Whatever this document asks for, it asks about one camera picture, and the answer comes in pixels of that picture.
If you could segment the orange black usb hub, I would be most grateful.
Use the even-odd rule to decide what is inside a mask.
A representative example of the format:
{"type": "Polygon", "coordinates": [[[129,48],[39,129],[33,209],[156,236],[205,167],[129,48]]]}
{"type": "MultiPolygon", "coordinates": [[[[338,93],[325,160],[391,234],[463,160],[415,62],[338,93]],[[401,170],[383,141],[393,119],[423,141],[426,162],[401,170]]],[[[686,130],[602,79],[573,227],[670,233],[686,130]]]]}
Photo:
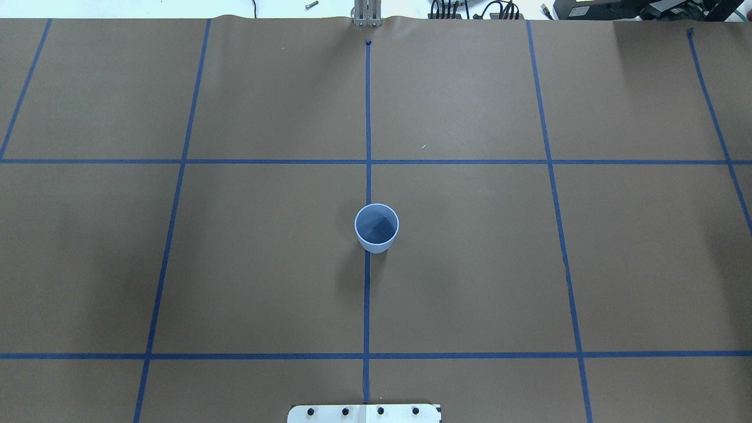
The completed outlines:
{"type": "Polygon", "coordinates": [[[523,19],[523,14],[519,5],[514,1],[491,1],[484,6],[481,12],[474,15],[474,19],[485,19],[486,17],[492,21],[519,21],[523,19]],[[498,7],[498,11],[491,12],[492,7],[498,7]]]}
{"type": "Polygon", "coordinates": [[[430,1],[428,19],[469,19],[467,1],[430,1]]]}

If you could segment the aluminium frame post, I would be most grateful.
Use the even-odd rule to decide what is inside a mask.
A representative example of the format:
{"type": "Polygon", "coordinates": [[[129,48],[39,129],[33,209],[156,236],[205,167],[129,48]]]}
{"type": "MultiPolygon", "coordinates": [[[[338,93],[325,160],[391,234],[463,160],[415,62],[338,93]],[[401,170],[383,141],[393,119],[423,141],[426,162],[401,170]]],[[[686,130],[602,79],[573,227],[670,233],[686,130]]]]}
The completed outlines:
{"type": "Polygon", "coordinates": [[[355,27],[377,28],[383,24],[381,0],[355,0],[351,16],[355,27]]]}

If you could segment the black laptop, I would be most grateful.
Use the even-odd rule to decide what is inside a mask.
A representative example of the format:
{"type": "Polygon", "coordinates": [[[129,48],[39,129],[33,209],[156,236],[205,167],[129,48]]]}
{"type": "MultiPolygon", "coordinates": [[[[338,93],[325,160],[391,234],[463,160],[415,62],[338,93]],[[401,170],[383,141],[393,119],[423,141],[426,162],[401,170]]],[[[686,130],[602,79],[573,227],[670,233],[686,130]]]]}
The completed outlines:
{"type": "Polygon", "coordinates": [[[702,21],[723,22],[742,1],[554,1],[560,21],[702,21]]]}

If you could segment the light blue plastic cup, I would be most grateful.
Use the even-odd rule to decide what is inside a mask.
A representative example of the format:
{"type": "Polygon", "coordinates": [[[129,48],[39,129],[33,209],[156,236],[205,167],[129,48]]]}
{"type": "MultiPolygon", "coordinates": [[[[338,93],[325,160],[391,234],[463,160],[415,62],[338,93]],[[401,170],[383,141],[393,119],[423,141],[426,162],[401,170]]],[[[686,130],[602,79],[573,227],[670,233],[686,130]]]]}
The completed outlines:
{"type": "Polygon", "coordinates": [[[400,218],[387,204],[366,204],[355,215],[354,230],[360,246],[371,254],[381,254],[397,238],[400,218]]]}

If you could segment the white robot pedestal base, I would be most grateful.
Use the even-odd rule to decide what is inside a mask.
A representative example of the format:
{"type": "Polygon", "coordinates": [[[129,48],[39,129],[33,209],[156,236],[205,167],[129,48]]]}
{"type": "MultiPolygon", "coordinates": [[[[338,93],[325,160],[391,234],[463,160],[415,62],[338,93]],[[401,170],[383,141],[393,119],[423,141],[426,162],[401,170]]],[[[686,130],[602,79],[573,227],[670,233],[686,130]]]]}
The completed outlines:
{"type": "Polygon", "coordinates": [[[298,405],[287,422],[441,422],[441,407],[433,404],[298,405]]]}

